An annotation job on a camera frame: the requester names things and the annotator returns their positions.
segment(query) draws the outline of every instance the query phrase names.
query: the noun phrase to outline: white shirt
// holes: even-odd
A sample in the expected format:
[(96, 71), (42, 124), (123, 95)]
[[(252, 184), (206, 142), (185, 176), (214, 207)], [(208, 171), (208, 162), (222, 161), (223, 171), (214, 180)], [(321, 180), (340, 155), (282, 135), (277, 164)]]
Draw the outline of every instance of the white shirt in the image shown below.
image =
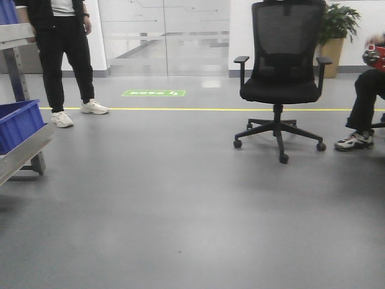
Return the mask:
[(54, 16), (75, 16), (72, 0), (51, 0)]

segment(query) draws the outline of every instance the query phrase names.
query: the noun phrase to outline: chair seat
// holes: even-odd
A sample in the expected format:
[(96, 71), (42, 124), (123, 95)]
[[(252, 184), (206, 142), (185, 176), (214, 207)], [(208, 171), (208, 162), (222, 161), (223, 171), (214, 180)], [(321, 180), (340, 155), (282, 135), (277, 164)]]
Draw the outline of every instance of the chair seat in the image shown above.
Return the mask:
[(250, 78), (239, 94), (246, 101), (258, 101), (266, 104), (303, 104), (316, 102), (320, 97), (314, 80), (272, 83)]

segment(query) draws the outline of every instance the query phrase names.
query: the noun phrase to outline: black office chair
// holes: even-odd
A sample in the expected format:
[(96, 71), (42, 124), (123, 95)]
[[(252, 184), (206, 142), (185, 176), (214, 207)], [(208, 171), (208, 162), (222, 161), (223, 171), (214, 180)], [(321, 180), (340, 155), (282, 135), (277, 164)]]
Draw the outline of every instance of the black office chair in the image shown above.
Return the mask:
[(279, 161), (286, 164), (281, 131), (291, 132), (318, 141), (317, 150), (324, 151), (322, 137), (297, 128), (296, 120), (281, 120), (284, 104), (315, 102), (322, 93), (324, 69), (328, 57), (318, 57), (319, 78), (315, 84), (313, 56), (325, 10), (323, 0), (265, 0), (252, 5), (254, 31), (254, 69), (245, 81), (248, 56), (237, 57), (241, 65), (239, 94), (246, 101), (273, 104), (274, 120), (249, 119), (246, 131), (235, 135), (234, 147), (240, 148), (239, 138), (273, 131), (277, 137)]
[(372, 128), (385, 128), (385, 113), (383, 113), (383, 116), (381, 116), (380, 122), (373, 123)]

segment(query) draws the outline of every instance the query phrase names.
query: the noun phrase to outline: yellow floor line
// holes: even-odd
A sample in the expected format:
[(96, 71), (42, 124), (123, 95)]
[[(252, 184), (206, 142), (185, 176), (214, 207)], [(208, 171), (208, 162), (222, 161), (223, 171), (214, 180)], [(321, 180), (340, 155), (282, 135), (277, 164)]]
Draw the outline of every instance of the yellow floor line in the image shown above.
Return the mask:
[[(66, 110), (79, 110), (79, 107), (66, 107)], [(110, 110), (141, 110), (141, 111), (273, 111), (272, 108), (194, 108), (194, 107), (110, 107)], [(283, 111), (351, 111), (351, 108), (284, 108)]]

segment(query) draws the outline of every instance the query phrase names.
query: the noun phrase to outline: mesh backrest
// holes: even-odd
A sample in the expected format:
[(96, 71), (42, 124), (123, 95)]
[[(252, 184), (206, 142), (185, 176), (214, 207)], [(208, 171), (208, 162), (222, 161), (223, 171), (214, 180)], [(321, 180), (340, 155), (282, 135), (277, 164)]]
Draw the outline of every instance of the mesh backrest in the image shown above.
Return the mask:
[(254, 3), (251, 77), (275, 82), (313, 80), (313, 56), (324, 10), (323, 0)]

